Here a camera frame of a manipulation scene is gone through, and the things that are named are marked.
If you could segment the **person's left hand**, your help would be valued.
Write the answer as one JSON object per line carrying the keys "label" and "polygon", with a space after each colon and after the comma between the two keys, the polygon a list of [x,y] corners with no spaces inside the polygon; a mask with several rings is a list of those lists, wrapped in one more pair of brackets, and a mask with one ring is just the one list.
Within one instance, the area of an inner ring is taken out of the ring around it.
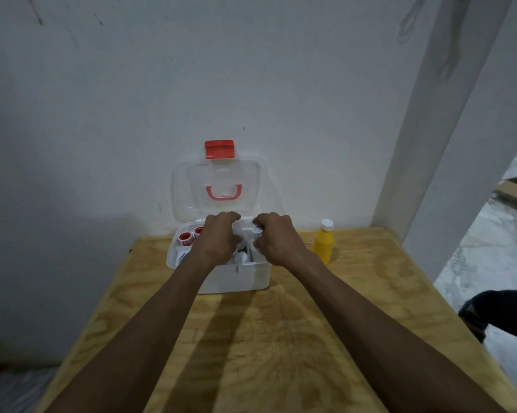
{"label": "person's left hand", "polygon": [[226,264],[243,242],[241,235],[233,230],[233,224],[240,218],[241,215],[234,211],[207,215],[190,255],[209,268]]}

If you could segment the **person's right hand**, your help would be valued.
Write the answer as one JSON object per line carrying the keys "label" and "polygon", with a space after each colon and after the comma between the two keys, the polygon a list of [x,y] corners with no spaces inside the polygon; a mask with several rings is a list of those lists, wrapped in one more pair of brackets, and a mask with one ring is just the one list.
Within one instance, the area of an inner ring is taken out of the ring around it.
{"label": "person's right hand", "polygon": [[255,248],[269,263],[292,270],[309,254],[289,215],[263,213],[254,218],[253,224],[262,229]]}

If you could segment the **person's right forearm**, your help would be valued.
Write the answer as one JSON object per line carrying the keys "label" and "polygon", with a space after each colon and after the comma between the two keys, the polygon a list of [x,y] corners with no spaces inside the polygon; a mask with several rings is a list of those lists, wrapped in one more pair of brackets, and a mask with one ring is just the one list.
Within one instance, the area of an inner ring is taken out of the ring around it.
{"label": "person's right forearm", "polygon": [[307,249],[271,261],[291,272],[392,413],[506,413],[455,363],[329,271]]}

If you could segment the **person's left forearm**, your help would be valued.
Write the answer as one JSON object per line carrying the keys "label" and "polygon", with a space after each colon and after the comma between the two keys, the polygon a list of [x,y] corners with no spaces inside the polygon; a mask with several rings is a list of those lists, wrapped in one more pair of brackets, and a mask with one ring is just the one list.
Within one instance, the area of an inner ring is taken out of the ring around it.
{"label": "person's left forearm", "polygon": [[215,256],[193,248],[44,413],[143,413]]}

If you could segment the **clear plastic box lid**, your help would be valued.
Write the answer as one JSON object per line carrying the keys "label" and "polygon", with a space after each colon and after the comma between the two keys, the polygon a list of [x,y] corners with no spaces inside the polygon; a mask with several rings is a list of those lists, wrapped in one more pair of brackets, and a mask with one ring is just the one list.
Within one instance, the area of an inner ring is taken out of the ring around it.
{"label": "clear plastic box lid", "polygon": [[[212,201],[205,185],[219,194],[235,184],[243,185],[235,201]],[[189,157],[171,174],[172,212],[178,222],[204,220],[207,215],[235,211],[241,216],[261,213],[283,213],[282,197],[266,162],[256,156],[234,159]]]}

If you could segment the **yellow bottle with white cap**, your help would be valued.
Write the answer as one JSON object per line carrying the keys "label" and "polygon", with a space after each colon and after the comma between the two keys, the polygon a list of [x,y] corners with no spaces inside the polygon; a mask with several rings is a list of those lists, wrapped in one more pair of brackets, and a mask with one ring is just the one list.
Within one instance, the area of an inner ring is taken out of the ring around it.
{"label": "yellow bottle with white cap", "polygon": [[313,242],[313,252],[320,258],[324,265],[328,265],[331,261],[334,245],[333,228],[333,221],[323,219]]}

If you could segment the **white plastic storage box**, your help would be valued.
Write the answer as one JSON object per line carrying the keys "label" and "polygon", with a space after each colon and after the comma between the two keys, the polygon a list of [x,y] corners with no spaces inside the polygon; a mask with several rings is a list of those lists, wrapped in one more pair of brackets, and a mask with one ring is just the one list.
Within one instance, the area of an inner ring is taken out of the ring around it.
{"label": "white plastic storage box", "polygon": [[[215,267],[202,284],[199,294],[263,290],[269,286],[272,266],[252,244],[252,229],[255,227],[252,219],[252,216],[243,216],[239,220],[241,228],[236,229],[237,233],[247,241],[247,246],[243,251],[248,254],[248,262],[244,265],[236,265],[234,257],[232,257],[227,264]],[[169,268],[176,269],[192,248],[192,246],[180,246],[177,236],[183,231],[193,232],[203,223],[203,220],[197,220],[179,226],[166,257],[166,264]]]}

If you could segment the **red lid latch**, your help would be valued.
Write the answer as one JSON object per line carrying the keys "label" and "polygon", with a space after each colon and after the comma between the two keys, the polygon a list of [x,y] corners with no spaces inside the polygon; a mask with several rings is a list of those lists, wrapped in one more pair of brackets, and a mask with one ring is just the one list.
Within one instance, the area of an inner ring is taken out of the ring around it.
{"label": "red lid latch", "polygon": [[208,140],[204,142],[206,159],[234,159],[236,157],[233,140]]}

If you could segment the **white plastic sheet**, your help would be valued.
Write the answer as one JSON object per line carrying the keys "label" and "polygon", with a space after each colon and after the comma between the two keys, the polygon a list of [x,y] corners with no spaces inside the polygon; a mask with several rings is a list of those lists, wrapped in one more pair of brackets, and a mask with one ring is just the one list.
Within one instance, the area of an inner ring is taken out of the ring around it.
{"label": "white plastic sheet", "polygon": [[33,413],[57,367],[0,372],[0,413]]}

